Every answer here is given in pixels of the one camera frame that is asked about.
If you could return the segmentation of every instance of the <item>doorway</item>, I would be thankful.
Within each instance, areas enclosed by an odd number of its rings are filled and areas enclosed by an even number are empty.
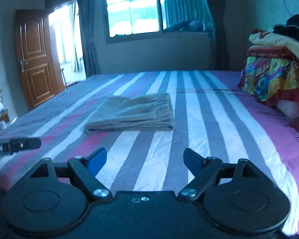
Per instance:
[[[49,25],[55,30],[56,47],[64,85],[86,79],[83,61],[79,8],[77,1],[62,5],[49,14]]]

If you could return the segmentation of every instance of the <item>wall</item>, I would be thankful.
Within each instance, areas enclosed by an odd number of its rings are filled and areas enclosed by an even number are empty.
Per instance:
[[[0,89],[10,119],[28,112],[14,49],[13,16],[17,9],[44,9],[44,0],[0,0]]]
[[[226,29],[229,64],[232,71],[241,71],[246,60],[246,0],[227,0],[224,25]]]
[[[286,24],[294,14],[299,14],[299,0],[247,0],[249,6],[248,35],[254,28],[267,30],[273,25]]]
[[[224,23],[231,70],[242,70],[253,29],[285,24],[298,13],[299,0],[286,0],[286,6],[284,0],[227,0]]]
[[[211,67],[211,38],[206,33],[159,35],[128,42],[105,42],[101,0],[96,0],[94,40],[101,73],[205,70]]]

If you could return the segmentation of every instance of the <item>folded towel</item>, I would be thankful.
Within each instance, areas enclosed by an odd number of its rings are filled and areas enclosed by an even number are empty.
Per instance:
[[[85,132],[95,131],[171,131],[174,115],[168,93],[137,98],[108,97],[92,113]]]

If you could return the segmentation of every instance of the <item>bolt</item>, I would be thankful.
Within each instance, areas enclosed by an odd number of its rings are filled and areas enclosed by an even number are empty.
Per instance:
[[[187,198],[192,198],[192,197],[195,197],[196,194],[197,194],[197,191],[194,190],[194,189],[189,189],[189,188],[186,188],[186,189],[183,189],[180,194],[182,194],[184,197],[187,197]]]
[[[105,198],[110,194],[108,189],[97,189],[93,191],[93,195],[99,198]]]

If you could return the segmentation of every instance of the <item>bed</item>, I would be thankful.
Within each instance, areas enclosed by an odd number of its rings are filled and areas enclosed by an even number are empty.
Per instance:
[[[179,190],[193,179],[183,163],[190,147],[225,163],[250,159],[291,201],[283,228],[299,234],[299,133],[274,109],[237,88],[240,72],[166,71],[98,75],[64,91],[0,133],[40,137],[42,146],[0,158],[0,187],[9,190],[39,159],[65,162],[99,147],[107,163],[96,176],[117,190]],[[175,111],[171,132],[84,133],[89,115],[108,95],[168,92]]]

